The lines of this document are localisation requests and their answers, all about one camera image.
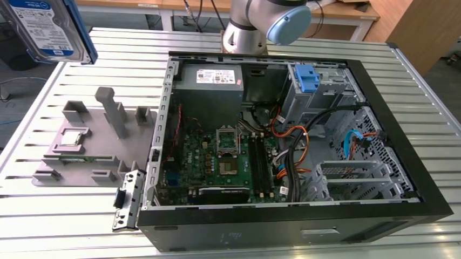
blue drive bay latch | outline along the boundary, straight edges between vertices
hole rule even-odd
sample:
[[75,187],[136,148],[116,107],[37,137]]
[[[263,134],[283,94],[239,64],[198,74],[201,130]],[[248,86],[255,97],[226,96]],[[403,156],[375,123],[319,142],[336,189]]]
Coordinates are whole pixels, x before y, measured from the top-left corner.
[[296,65],[297,79],[304,93],[316,93],[320,86],[320,74],[312,65]]
[[98,52],[74,0],[2,0],[0,13],[37,62],[96,63]]

computer chassis frame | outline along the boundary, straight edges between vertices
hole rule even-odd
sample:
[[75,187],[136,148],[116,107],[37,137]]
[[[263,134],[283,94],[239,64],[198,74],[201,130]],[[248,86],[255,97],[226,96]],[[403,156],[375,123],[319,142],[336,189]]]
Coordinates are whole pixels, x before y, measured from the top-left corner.
[[[435,222],[454,214],[361,61],[190,52],[170,52],[170,57],[144,189],[148,194],[141,197],[137,223],[161,251],[372,242],[415,224]],[[265,62],[289,65],[315,61],[345,64],[367,96],[369,108],[380,126],[388,134],[387,144],[394,148],[411,178],[415,190],[408,192],[408,197],[419,197],[422,202],[388,204],[340,202],[339,205],[331,206],[300,206],[295,203],[288,207],[152,210],[156,200],[148,200],[144,197],[154,198],[156,188],[153,187],[158,183],[156,171],[161,166],[162,153],[160,151],[164,146],[160,127],[165,124],[160,120],[168,118],[173,77],[178,73],[178,64],[185,60],[198,64]],[[323,236],[337,232],[343,226],[355,226],[348,238],[323,241]]]

motherboard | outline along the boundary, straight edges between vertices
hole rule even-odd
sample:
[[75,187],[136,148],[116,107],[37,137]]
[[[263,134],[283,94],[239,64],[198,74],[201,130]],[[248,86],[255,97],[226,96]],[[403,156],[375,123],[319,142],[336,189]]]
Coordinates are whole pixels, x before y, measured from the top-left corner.
[[165,163],[160,201],[165,205],[280,202],[271,165],[277,142],[260,135],[189,134],[182,161]]

floor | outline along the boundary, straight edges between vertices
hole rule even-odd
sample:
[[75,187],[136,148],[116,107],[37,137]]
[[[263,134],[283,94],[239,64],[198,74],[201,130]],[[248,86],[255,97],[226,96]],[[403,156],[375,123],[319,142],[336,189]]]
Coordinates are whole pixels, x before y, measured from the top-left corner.
[[[82,16],[89,26],[125,29],[152,28],[162,30],[158,16],[144,17],[141,15],[94,12],[82,12]],[[200,25],[204,32],[221,31],[221,24],[217,18],[202,18],[200,20]],[[181,31],[196,31],[193,25],[185,26],[185,21],[180,17],[174,20],[174,27]],[[0,61],[0,81],[17,77],[49,78],[54,67],[55,65],[41,64],[41,66],[29,71],[17,72]],[[444,60],[440,60],[426,76],[426,80],[456,118],[461,120],[461,68],[451,67],[446,64]],[[0,102],[0,151],[18,127],[18,123],[3,124],[3,122],[21,120],[25,117],[42,87],[42,81],[25,79],[13,81],[2,86],[3,89],[9,90],[13,96],[10,102]]]

metal table surface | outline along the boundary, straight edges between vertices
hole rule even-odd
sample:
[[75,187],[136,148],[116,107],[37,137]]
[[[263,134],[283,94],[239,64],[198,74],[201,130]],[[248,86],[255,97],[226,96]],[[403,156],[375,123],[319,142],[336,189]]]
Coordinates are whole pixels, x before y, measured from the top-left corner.
[[116,188],[35,187],[31,175],[63,121],[69,100],[101,106],[100,86],[126,108],[157,107],[168,51],[220,52],[220,34],[96,28],[96,65],[61,63],[0,156],[0,257],[126,256],[461,258],[460,124],[399,50],[381,43],[303,39],[269,44],[272,55],[359,59],[383,93],[455,215],[371,244],[162,254],[144,234],[112,232]]

